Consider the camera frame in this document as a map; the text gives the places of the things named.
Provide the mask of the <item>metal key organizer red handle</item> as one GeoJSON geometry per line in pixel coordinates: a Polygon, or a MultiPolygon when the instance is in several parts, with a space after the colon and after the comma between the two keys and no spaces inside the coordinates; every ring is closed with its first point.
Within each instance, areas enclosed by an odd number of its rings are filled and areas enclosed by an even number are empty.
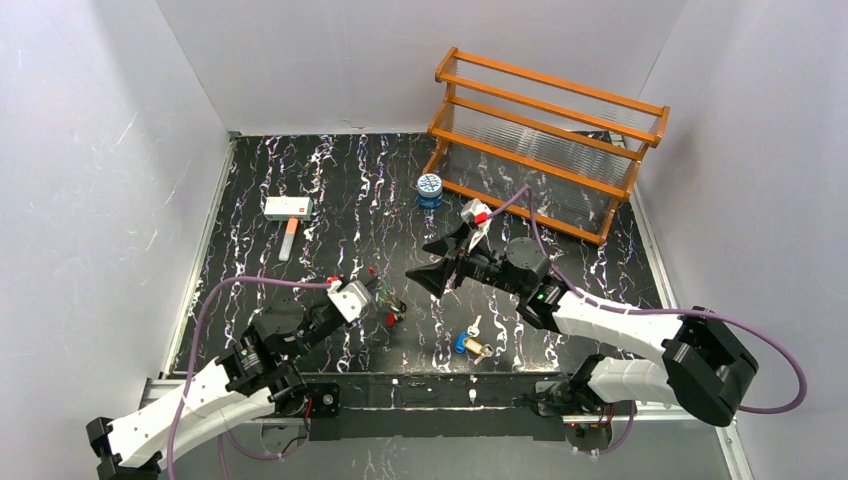
{"type": "Polygon", "coordinates": [[[368,268],[370,276],[366,288],[372,294],[378,315],[385,320],[387,328],[393,328],[404,320],[407,305],[400,299],[374,267],[368,268]]]}

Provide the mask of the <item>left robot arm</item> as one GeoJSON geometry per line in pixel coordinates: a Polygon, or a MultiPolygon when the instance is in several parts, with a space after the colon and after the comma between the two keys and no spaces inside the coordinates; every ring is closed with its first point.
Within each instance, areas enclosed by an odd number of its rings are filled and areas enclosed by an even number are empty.
{"type": "Polygon", "coordinates": [[[256,418],[300,418],[309,424],[337,416],[339,386],[308,384],[295,362],[367,310],[349,295],[303,313],[265,309],[238,341],[183,385],[135,413],[98,417],[87,425],[99,459],[98,478],[155,479],[168,461],[256,418]]]}

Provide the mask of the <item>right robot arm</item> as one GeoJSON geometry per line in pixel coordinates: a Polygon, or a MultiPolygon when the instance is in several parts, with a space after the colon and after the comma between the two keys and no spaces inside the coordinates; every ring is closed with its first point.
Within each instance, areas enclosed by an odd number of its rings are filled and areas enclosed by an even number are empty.
{"type": "Polygon", "coordinates": [[[624,401],[677,405],[698,420],[725,427],[740,409],[759,368],[739,339],[709,312],[648,313],[581,294],[556,278],[551,262],[529,237],[489,249],[468,224],[430,242],[436,263],[406,277],[442,297],[470,278],[516,296],[519,317],[561,335],[597,340],[632,353],[586,358],[567,381],[544,388],[533,401],[562,414],[594,412],[624,401]]]}

